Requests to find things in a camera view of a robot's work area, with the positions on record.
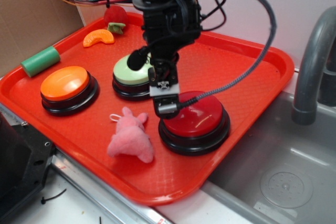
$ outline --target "sink basin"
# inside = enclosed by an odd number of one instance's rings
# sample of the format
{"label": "sink basin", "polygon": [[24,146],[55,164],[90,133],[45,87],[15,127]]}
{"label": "sink basin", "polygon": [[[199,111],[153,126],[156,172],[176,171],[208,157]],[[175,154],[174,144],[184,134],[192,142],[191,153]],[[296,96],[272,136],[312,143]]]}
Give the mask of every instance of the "sink basin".
{"label": "sink basin", "polygon": [[319,104],[314,124],[296,125],[292,101],[276,98],[211,174],[219,190],[208,193],[232,195],[259,223],[335,223],[336,110]]}

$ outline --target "tray rim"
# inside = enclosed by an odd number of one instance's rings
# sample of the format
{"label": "tray rim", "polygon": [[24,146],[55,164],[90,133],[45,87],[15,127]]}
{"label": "tray rim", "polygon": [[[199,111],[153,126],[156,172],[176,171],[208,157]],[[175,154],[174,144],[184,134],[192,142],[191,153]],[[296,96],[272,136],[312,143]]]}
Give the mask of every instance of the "tray rim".
{"label": "tray rim", "polygon": [[[130,24],[134,24],[137,26],[142,25],[142,15],[136,13],[128,13],[128,16],[130,18]],[[88,31],[99,29],[102,27],[102,24],[103,18],[97,19],[95,22],[89,25],[89,29],[88,27],[83,27],[79,29],[65,39],[55,43],[54,47],[60,54],[62,54],[69,47],[69,45],[67,45],[67,41],[72,40],[74,42],[74,45],[76,45],[83,39]],[[245,55],[247,57],[253,58],[256,58],[258,56],[258,52],[260,52],[263,48],[262,44],[226,35],[216,34],[214,32],[202,33],[200,38],[196,42],[208,45],[208,42],[211,40],[224,40],[229,42],[231,45],[243,46],[245,49],[253,49],[255,52],[254,55]],[[244,118],[239,127],[237,127],[235,131],[232,132],[230,138],[238,139],[236,142],[239,141],[239,139],[245,134],[247,129],[252,126],[257,118],[266,110],[269,104],[272,103],[273,99],[275,99],[275,97],[281,92],[281,90],[285,87],[285,85],[288,83],[294,73],[294,64],[292,59],[280,49],[271,47],[264,61],[269,62],[272,65],[276,63],[282,66],[281,69],[276,66],[276,68],[280,72],[280,80],[279,82],[277,82],[276,85],[274,85],[270,92],[267,93],[267,95],[260,100],[259,104],[263,104],[263,106],[256,106],[250,112],[250,114],[248,114]],[[30,118],[29,120],[27,120],[28,123],[36,127],[43,134],[46,134],[47,132],[47,137],[49,137],[50,139],[58,139],[59,134],[56,131],[41,124],[40,121],[35,117],[32,117],[28,111],[25,111],[20,106],[17,106],[13,101],[11,101],[7,96],[4,95],[6,92],[9,92],[11,84],[15,84],[17,81],[21,80],[24,77],[26,77],[26,74],[23,68],[21,66],[18,66],[0,80],[0,102],[8,109],[12,110],[19,117],[21,117],[23,120]],[[221,152],[216,152],[215,155],[210,159],[212,163],[218,165],[220,161],[225,158],[227,153],[234,147],[234,145],[235,144],[231,144],[231,148],[227,148],[226,150],[222,150]],[[84,161],[80,160],[79,154],[83,151],[71,142],[67,142],[67,151],[63,150],[62,147],[62,145],[59,146],[61,151],[65,152],[75,161],[79,162],[81,165],[83,165],[83,167],[93,172],[96,176],[99,174],[100,176],[98,177],[100,179],[102,179],[104,182],[109,184],[117,191],[121,192],[121,194],[125,195],[127,198],[133,201],[148,206],[165,205],[177,201],[181,198],[187,197],[202,186],[202,184],[206,180],[206,178],[204,179],[204,173],[207,174],[206,177],[208,177],[217,166],[205,165],[201,170],[202,172],[197,173],[197,175],[187,185],[169,195],[148,195],[141,191],[138,191],[135,187],[126,184],[124,180],[118,177],[116,174],[112,175],[107,168],[102,167],[98,162],[95,162],[93,158],[88,157]]]}

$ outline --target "green button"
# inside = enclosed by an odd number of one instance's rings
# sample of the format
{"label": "green button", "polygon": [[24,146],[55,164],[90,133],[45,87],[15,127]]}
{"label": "green button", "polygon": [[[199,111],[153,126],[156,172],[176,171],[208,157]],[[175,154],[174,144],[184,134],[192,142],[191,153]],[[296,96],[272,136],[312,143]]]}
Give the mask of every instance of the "green button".
{"label": "green button", "polygon": [[152,65],[148,62],[139,71],[133,71],[127,66],[127,60],[130,55],[121,58],[113,69],[116,80],[125,85],[138,85],[146,83],[148,79],[148,69]]}

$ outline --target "orange tray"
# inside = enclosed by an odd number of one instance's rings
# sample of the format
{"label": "orange tray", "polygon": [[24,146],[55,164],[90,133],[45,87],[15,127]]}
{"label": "orange tray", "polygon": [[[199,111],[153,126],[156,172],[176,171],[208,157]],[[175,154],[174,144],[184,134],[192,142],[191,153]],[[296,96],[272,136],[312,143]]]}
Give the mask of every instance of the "orange tray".
{"label": "orange tray", "polygon": [[[116,96],[112,89],[114,64],[145,45],[142,16],[128,13],[129,28],[115,36],[115,44],[98,43],[84,48],[89,32],[105,28],[103,19],[84,27],[54,47],[61,61],[33,78],[17,67],[0,81],[0,102],[39,129],[63,152],[97,175],[125,197],[148,206],[168,204],[199,189],[215,167],[234,147],[248,128],[283,89],[294,72],[290,57],[271,48],[264,61],[246,79],[215,95],[231,119],[229,138],[209,154],[182,156],[164,147],[158,133],[159,118],[151,100],[131,102]],[[253,64],[263,45],[215,33],[203,33],[195,44],[180,50],[177,64],[181,92],[209,91],[240,76]],[[87,109],[70,116],[49,115],[41,105],[40,85],[54,71],[81,66],[100,86],[97,100]],[[107,147],[116,123],[109,115],[121,114],[128,106],[135,115],[147,112],[145,131],[155,151],[154,161],[120,155],[111,158]]]}

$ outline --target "green foam block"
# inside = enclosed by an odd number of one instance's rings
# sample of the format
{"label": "green foam block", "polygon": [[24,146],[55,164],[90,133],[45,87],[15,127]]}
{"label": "green foam block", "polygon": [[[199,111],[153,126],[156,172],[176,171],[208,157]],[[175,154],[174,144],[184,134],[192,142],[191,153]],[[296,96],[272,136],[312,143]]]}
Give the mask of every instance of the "green foam block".
{"label": "green foam block", "polygon": [[58,51],[51,46],[22,61],[21,66],[29,77],[33,77],[60,60]]}

